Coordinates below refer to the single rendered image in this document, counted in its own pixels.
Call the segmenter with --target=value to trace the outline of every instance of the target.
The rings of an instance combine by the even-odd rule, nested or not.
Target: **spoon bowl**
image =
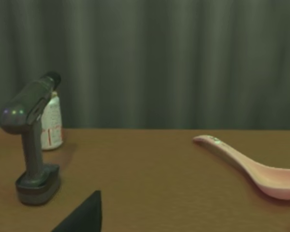
[[[290,200],[290,169],[269,167],[245,156],[233,147],[210,135],[193,138],[196,144],[218,149],[235,161],[265,194],[281,200]]]

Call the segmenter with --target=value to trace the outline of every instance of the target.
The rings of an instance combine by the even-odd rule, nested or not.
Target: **dark green curtain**
[[[290,129],[290,0],[0,0],[0,107],[49,70],[68,128]]]

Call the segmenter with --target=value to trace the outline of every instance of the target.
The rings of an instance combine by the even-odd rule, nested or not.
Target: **pink object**
[[[290,200],[290,169],[274,168],[258,163],[210,135],[196,136],[193,141],[223,151],[247,172],[265,194],[281,200]]]

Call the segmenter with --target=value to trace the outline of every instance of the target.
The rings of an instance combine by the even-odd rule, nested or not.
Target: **drill base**
[[[24,172],[16,180],[16,191],[21,203],[27,205],[42,205],[47,203],[60,188],[59,165],[45,164],[43,175],[29,179]]]

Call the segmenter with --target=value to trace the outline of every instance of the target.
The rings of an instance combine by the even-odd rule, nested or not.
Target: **brown tabletop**
[[[211,134],[261,163],[290,168],[290,131],[65,130],[44,153],[62,186],[45,206],[18,202],[19,136],[0,130],[0,232],[49,232],[95,190],[103,232],[290,232],[290,201],[274,200],[191,142]]]

